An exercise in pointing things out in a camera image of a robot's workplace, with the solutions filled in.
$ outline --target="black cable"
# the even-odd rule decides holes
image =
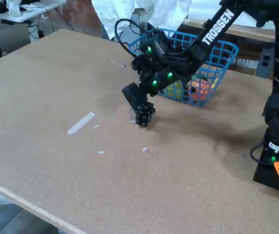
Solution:
[[[54,32],[54,27],[53,27],[53,22],[52,22],[52,16],[51,16],[51,13],[49,12],[49,10],[48,9],[46,9],[45,7],[42,7],[42,6],[31,6],[31,7],[29,7],[29,6],[23,6],[24,8],[41,8],[41,9],[44,9],[44,10],[46,10],[46,12],[48,12],[49,14],[50,14],[50,16],[49,16],[49,18],[50,18],[50,21],[51,21],[51,26],[52,26],[52,31]]]
[[[137,34],[137,35],[140,36],[139,33],[136,33],[136,32],[133,31],[133,29],[132,29],[132,27],[131,27],[131,23],[130,23],[130,30],[131,30],[134,34]]]
[[[256,145],[255,147],[253,147],[253,148],[250,150],[250,157],[251,157],[255,162],[260,163],[260,164],[264,164],[264,162],[261,161],[261,160],[259,160],[259,159],[257,159],[257,158],[255,158],[255,157],[253,156],[253,152],[254,152],[256,149],[260,148],[260,147],[263,145],[263,143],[264,143],[264,141],[261,141],[258,145]]]
[[[44,23],[42,23],[42,28],[43,28],[43,32],[45,32],[45,26]]]
[[[50,12],[49,12],[49,14],[50,14],[50,21],[51,21],[52,32],[54,32],[55,30],[54,30],[54,27],[53,27],[52,15],[51,15]]]
[[[29,35],[30,35],[31,37],[33,37],[34,39],[39,39],[39,38],[36,38],[35,36],[33,36],[32,33],[34,33],[35,31],[38,31],[38,30],[39,30],[39,27],[40,27],[40,25],[41,25],[41,21],[40,21],[40,20],[41,20],[41,17],[39,16],[39,24],[38,24],[38,25],[37,25],[37,24],[35,25],[35,27],[36,27],[35,30],[33,30],[32,32],[29,32],[29,31],[28,31]]]
[[[66,24],[71,27],[71,29],[73,31],[75,31],[75,29],[72,27],[72,25],[64,18],[64,16],[59,12],[59,10],[57,10],[57,8],[55,8],[55,10],[57,11],[57,13],[60,15],[60,17],[66,22]]]
[[[260,163],[260,164],[264,164],[264,162],[261,161],[261,160],[259,160],[259,159],[257,159],[257,158],[255,158],[255,157],[253,156],[253,152],[254,152],[256,149],[260,148],[263,144],[264,144],[264,140],[262,140],[262,142],[260,142],[258,145],[256,145],[255,147],[253,147],[253,148],[250,150],[250,157],[251,157],[255,162]]]
[[[137,28],[139,28],[139,29],[140,29],[140,26],[139,26],[137,23],[135,23],[134,21],[130,20],[130,19],[120,19],[120,20],[118,20],[118,21],[116,22],[116,24],[115,24],[115,36],[116,36],[118,42],[120,43],[120,45],[122,46],[122,48],[125,49],[126,52],[128,52],[128,53],[129,53],[130,55],[132,55],[133,57],[137,58],[137,55],[134,54],[134,53],[132,53],[132,52],[123,44],[123,42],[121,41],[121,39],[120,39],[120,37],[119,37],[119,35],[118,35],[117,26],[118,26],[118,24],[119,24],[120,22],[123,22],[123,21],[130,22],[131,24],[135,25],[135,26],[136,26]]]

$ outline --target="wooden table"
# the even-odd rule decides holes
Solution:
[[[204,22],[204,20],[185,19],[183,24],[191,27],[202,28]],[[244,38],[257,39],[264,42],[275,41],[275,30],[273,29],[254,28],[233,24],[226,31],[226,33]]]
[[[140,128],[130,60],[66,30],[0,59],[0,194],[69,233],[277,234],[279,191],[248,155],[271,81],[228,71],[204,109],[154,97]]]

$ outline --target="paper scrap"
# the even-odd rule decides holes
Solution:
[[[126,67],[126,65],[121,65],[121,64],[119,64],[119,63],[117,63],[117,62],[115,62],[115,61],[113,61],[113,60],[110,60],[110,61],[112,61],[115,65],[118,65],[118,66],[120,66],[120,67]]]
[[[95,114],[93,112],[88,113],[85,117],[83,117],[78,123],[73,125],[67,133],[72,135],[73,133],[76,133],[80,128],[82,128],[88,121],[90,121]]]

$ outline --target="blue wire basket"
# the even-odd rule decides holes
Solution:
[[[188,47],[197,36],[161,28],[167,37],[173,41],[173,47]],[[129,44],[129,50],[139,55],[140,43],[145,42],[152,35],[152,31],[142,35]],[[190,81],[184,85],[180,80],[166,87],[159,95],[175,101],[188,103],[193,106],[204,107],[219,86],[225,71],[236,57],[239,48],[233,43],[218,40],[205,64],[198,69]]]

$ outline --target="black robotic arm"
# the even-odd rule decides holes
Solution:
[[[275,162],[279,163],[279,0],[222,0],[220,5],[220,10],[204,24],[204,30],[185,50],[173,48],[165,33],[154,29],[140,46],[142,54],[134,55],[132,61],[140,84],[132,83],[122,92],[137,114],[136,123],[147,126],[155,112],[147,94],[153,97],[177,80],[184,84],[190,81],[191,75],[204,64],[215,43],[242,12],[255,18],[258,27],[272,20],[276,26],[275,71],[273,91],[263,110],[268,128],[263,140],[250,154],[258,163],[254,180],[279,189],[278,170],[275,171],[273,166]],[[258,147],[263,148],[261,157],[256,159],[253,152]]]

